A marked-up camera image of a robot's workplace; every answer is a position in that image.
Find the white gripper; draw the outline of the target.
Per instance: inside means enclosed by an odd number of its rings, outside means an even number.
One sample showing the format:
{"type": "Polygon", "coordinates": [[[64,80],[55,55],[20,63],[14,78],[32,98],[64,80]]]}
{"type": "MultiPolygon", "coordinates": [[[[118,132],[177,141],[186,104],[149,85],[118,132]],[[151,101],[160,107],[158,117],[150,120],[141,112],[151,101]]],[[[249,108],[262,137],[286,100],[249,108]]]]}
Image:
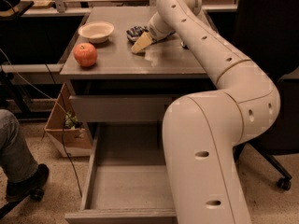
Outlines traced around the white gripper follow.
{"type": "Polygon", "coordinates": [[[131,47],[132,53],[137,54],[154,42],[159,42],[175,32],[158,12],[149,20],[147,29],[148,32],[144,34],[143,38],[133,43],[131,47]]]}

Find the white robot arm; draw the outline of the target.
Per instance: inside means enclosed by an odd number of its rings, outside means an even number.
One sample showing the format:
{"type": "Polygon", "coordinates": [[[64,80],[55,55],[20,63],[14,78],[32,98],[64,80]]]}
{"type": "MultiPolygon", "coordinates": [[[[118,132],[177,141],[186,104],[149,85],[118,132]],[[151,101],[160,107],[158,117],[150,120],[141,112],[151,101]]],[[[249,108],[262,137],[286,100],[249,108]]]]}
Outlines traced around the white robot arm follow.
{"type": "Polygon", "coordinates": [[[157,0],[134,53],[177,33],[214,91],[175,100],[165,111],[163,145],[178,224],[251,224],[233,148],[278,117],[278,89],[247,55],[197,17],[201,0],[157,0]]]}

